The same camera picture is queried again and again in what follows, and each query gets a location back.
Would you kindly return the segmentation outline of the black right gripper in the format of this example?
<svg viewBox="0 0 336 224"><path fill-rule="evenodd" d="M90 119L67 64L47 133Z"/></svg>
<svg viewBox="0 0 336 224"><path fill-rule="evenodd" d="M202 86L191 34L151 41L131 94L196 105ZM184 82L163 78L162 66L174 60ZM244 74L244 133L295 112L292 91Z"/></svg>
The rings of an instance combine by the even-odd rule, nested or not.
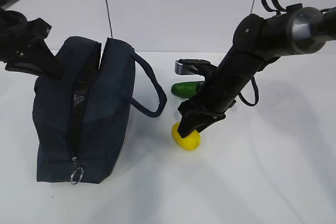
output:
<svg viewBox="0 0 336 224"><path fill-rule="evenodd" d="M226 111L235 103L234 87L201 87L196 95L181 103L182 118L178 133L182 138L195 130L200 133L226 117Z"/></svg>

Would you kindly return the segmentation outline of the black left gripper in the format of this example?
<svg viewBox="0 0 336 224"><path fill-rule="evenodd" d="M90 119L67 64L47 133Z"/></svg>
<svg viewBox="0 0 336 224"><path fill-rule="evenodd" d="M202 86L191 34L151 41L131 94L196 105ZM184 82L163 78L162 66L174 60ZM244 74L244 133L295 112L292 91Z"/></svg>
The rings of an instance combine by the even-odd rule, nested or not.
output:
<svg viewBox="0 0 336 224"><path fill-rule="evenodd" d="M41 18L28 21L14 10L1 9L1 61L6 71L62 78L65 68L46 45L52 26ZM20 55L28 47L29 53Z"/></svg>

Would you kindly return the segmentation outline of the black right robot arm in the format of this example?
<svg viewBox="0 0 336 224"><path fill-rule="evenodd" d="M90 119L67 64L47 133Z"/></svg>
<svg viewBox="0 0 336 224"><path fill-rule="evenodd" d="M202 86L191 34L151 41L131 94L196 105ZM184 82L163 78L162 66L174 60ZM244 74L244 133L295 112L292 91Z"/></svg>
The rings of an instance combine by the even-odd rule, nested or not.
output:
<svg viewBox="0 0 336 224"><path fill-rule="evenodd" d="M264 19L256 14L244 18L236 28L233 45L218 66L205 60L180 59L177 74L204 76L196 95L178 111L181 137L201 132L225 118L245 85L257 72L283 56L313 54L327 41L335 40L335 8L323 12L295 4L286 13Z"/></svg>

